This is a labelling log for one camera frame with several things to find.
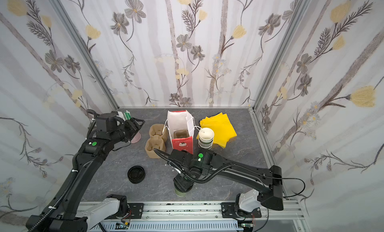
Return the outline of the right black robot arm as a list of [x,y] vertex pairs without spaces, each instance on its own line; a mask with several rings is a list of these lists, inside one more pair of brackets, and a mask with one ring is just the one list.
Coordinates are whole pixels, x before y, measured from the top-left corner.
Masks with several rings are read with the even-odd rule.
[[259,192],[257,201],[270,210],[282,211],[283,199],[290,197],[283,195],[283,180],[291,178],[282,177],[282,169],[278,166],[271,166],[269,169],[252,167],[226,159],[207,149],[199,149],[195,155],[176,149],[170,154],[159,149],[154,151],[179,172],[174,178],[174,186],[179,193],[187,193],[194,184],[206,184],[220,176]]

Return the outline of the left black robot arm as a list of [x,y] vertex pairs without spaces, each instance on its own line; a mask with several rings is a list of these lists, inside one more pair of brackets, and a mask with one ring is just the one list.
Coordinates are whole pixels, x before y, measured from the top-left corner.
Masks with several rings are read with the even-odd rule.
[[87,113],[94,116],[87,138],[73,156],[72,169],[58,193],[40,215],[29,217],[30,232],[86,232],[90,218],[76,214],[88,185],[115,145],[131,142],[145,124],[142,119],[124,120],[116,111]]

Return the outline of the pink metal bucket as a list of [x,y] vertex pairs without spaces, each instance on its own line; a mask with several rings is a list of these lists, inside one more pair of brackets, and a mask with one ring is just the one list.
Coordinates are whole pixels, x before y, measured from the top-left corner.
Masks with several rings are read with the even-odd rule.
[[132,144],[137,143],[141,139],[141,137],[142,137],[141,133],[137,132],[136,135],[132,138],[131,143]]

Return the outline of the stack of paper cups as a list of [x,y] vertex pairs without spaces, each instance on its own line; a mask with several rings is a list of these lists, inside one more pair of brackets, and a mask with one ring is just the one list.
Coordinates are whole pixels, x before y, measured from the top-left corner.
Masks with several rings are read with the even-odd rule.
[[213,140],[214,140],[214,136],[215,136],[215,133],[212,129],[201,128],[199,130],[198,136],[199,136],[198,145],[200,148],[208,149],[208,150],[212,148]]

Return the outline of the red white paper bag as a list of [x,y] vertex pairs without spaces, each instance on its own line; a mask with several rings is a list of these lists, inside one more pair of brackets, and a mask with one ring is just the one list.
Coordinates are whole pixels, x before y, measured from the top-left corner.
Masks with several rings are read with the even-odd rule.
[[187,110],[168,111],[163,132],[168,130],[173,149],[193,154],[195,128],[195,118]]

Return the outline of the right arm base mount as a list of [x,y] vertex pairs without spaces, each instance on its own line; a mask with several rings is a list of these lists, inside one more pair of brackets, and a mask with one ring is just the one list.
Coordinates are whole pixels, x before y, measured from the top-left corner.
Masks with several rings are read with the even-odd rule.
[[239,209],[235,202],[221,203],[221,212],[224,219],[250,220],[262,217],[260,208],[256,208],[252,212],[245,212]]

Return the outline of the green and white straws bundle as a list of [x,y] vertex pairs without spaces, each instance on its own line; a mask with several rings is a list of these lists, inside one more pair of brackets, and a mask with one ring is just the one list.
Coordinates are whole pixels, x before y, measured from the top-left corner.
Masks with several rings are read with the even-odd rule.
[[123,112],[124,116],[125,116],[125,120],[130,120],[132,117],[131,117],[131,113],[129,111],[125,111]]

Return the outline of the stack of black lids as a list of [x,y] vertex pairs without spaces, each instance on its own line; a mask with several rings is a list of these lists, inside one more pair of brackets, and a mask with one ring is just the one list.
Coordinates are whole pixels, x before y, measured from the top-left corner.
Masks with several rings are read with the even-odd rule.
[[146,173],[143,167],[133,166],[128,170],[127,176],[132,184],[138,184],[144,180]]

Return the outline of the single brown pulp carrier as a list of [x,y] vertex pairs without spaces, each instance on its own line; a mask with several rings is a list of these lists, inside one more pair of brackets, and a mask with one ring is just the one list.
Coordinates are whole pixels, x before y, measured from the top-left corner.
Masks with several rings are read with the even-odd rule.
[[183,139],[190,136],[188,130],[176,130],[174,131],[174,139]]

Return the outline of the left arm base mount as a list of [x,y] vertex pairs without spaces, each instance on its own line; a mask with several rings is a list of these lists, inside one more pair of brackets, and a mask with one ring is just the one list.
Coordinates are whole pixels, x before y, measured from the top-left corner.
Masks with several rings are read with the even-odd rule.
[[144,203],[128,203],[123,205],[122,219],[141,219],[144,211]]

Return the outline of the brown pulp cup carrier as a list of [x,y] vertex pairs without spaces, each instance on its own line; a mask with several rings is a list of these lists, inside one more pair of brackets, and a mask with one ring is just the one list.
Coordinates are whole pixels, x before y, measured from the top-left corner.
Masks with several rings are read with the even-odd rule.
[[165,152],[168,140],[168,129],[163,124],[153,124],[149,129],[150,138],[145,145],[145,151],[150,159],[159,159],[155,149]]

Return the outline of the green white paper cup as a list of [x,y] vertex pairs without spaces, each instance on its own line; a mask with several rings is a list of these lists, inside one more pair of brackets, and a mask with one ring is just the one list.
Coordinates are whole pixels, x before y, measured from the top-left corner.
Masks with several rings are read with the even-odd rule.
[[186,195],[186,193],[184,192],[181,192],[181,191],[178,191],[178,190],[175,190],[175,193],[178,197],[184,197]]

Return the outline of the yellow paper napkins stack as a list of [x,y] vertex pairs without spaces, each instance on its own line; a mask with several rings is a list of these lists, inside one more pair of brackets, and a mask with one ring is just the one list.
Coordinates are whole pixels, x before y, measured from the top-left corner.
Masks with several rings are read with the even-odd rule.
[[236,139],[237,133],[227,114],[219,113],[200,120],[201,128],[212,129],[215,133],[213,144],[225,149],[227,143]]

